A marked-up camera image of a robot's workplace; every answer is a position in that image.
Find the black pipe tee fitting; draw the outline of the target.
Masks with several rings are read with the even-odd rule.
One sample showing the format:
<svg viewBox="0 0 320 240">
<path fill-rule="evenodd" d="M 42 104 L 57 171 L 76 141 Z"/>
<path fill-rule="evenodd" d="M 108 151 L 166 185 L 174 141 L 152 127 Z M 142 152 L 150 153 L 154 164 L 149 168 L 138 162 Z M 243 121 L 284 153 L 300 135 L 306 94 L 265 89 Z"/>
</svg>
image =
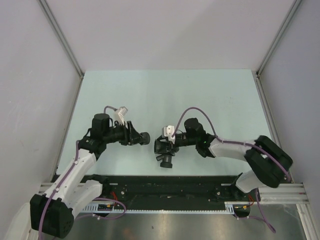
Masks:
<svg viewBox="0 0 320 240">
<path fill-rule="evenodd" d="M 154 154 L 157 155 L 156 156 L 156 160 L 158 162 L 160 161 L 160 167 L 171 169 L 173 167 L 172 157 L 175 156 L 175 155 L 160 154 L 160 152 L 165 150 L 165 149 L 166 149 L 166 144 L 157 143 L 156 140 L 154 141 L 153 150 L 154 150 Z"/>
</svg>

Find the black threaded coupling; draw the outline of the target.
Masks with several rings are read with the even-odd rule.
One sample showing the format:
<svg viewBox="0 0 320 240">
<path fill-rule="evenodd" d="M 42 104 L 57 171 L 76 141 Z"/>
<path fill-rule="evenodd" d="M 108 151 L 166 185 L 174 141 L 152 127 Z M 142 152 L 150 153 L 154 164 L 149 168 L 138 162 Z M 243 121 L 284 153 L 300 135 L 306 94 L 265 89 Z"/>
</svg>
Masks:
<svg viewBox="0 0 320 240">
<path fill-rule="evenodd" d="M 141 142 L 139 143 L 141 146 L 148 145 L 150 143 L 150 135 L 148 132 L 141 132 Z"/>
</svg>

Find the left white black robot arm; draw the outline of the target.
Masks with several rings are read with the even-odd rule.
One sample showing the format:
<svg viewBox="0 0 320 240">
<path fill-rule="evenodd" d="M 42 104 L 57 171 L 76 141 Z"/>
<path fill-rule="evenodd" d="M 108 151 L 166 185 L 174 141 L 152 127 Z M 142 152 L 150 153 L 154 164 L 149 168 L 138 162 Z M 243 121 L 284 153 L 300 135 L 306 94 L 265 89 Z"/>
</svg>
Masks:
<svg viewBox="0 0 320 240">
<path fill-rule="evenodd" d="M 137 132 L 131 121 L 113 121 L 106 113 L 94 115 L 91 128 L 75 143 L 75 156 L 56 181 L 43 193 L 35 194 L 30 204 L 30 220 L 38 238 L 44 234 L 63 239 L 71 231 L 79 213 L 96 198 L 105 200 L 111 188 L 98 180 L 88 180 L 77 188 L 87 171 L 97 162 L 108 144 L 147 145 L 150 135 Z"/>
</svg>

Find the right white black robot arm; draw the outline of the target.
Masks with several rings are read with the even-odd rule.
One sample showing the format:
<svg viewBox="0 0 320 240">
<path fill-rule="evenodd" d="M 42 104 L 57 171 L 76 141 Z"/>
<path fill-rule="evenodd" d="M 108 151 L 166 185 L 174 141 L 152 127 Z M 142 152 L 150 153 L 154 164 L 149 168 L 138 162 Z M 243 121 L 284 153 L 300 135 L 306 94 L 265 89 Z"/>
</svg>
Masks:
<svg viewBox="0 0 320 240">
<path fill-rule="evenodd" d="M 175 133 L 173 125 L 165 126 L 154 141 L 154 153 L 162 168 L 171 168 L 172 157 L 181 147 L 194 146 L 203 157 L 230 158 L 247 162 L 250 170 L 232 183 L 231 196 L 242 201 L 249 192 L 261 186 L 277 188 L 293 164 L 292 158 L 265 135 L 248 142 L 219 140 L 207 133 L 197 118 L 184 122 L 185 131 Z"/>
</svg>

